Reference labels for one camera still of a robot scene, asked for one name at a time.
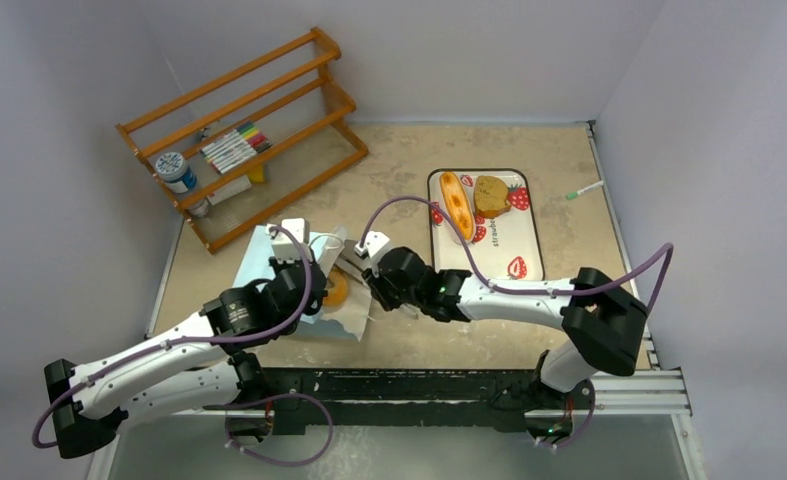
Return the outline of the white blue paper bag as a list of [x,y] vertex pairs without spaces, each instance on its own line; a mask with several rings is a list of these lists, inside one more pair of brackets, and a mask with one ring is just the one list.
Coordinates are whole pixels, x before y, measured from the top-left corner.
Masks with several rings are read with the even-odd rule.
[[[269,258],[273,256],[268,225],[257,226],[240,262],[233,287],[242,287],[259,278],[272,279],[273,269]],[[315,315],[302,316],[295,331],[309,338],[338,338],[360,341],[363,337],[372,303],[369,291],[345,275],[347,297],[338,306],[323,306]]]

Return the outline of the round orange fake bun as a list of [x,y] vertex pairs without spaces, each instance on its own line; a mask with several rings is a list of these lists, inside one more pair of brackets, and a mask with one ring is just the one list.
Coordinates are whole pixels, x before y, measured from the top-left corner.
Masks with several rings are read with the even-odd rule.
[[346,274],[339,267],[333,267],[327,277],[323,305],[330,308],[339,307],[346,302],[348,296],[349,281]]

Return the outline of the long orange fake bread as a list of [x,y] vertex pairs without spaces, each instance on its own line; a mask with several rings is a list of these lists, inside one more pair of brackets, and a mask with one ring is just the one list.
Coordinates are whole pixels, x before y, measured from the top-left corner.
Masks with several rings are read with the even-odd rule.
[[469,197],[460,178],[451,171],[439,176],[439,186],[452,224],[460,231],[465,243],[469,243],[476,233],[476,224]]

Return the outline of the brown fake bread slice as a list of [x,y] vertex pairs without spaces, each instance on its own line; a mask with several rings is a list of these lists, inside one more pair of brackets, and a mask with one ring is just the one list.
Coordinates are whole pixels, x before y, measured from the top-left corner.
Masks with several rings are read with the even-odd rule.
[[508,194],[508,186],[502,179],[489,175],[479,176],[473,192],[475,213],[485,219],[493,219],[509,212],[512,205]]

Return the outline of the metal kitchen tongs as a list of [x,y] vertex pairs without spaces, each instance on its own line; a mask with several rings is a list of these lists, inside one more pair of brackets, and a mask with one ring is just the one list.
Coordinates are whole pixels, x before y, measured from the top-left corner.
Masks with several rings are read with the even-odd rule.
[[[354,277],[358,282],[362,282],[364,286],[367,286],[363,278],[364,268],[360,260],[355,260],[348,256],[346,252],[341,252],[335,260],[335,265],[348,275]],[[419,312],[412,306],[402,305],[398,307],[396,311],[401,316],[412,320],[416,320],[419,317]]]

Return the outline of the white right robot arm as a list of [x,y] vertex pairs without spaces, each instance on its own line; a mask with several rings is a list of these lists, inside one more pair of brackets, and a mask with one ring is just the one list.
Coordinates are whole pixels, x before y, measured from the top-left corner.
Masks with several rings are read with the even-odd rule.
[[546,282],[481,280],[475,272],[436,270],[396,247],[368,256],[362,278],[382,308],[409,305],[438,322],[515,321],[563,332],[530,381],[533,399],[553,407],[597,372],[634,374],[648,317],[646,305],[594,268]]

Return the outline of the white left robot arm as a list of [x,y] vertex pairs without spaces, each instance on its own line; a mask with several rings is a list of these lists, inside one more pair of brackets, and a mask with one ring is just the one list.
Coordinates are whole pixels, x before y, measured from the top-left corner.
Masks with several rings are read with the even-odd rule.
[[33,445],[78,458],[164,415],[268,403],[274,389],[250,348],[292,334],[326,294],[316,262],[273,265],[273,277],[225,290],[174,328],[123,352],[46,365],[49,406],[34,427]]

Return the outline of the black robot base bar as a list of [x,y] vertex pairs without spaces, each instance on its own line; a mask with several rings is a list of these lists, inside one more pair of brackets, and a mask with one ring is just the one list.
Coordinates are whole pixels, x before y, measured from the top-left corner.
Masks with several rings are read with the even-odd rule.
[[537,384],[531,369],[265,368],[241,376],[232,410],[261,411],[276,435],[315,425],[479,427],[526,433],[559,447],[587,424],[595,390],[585,380],[567,393]]

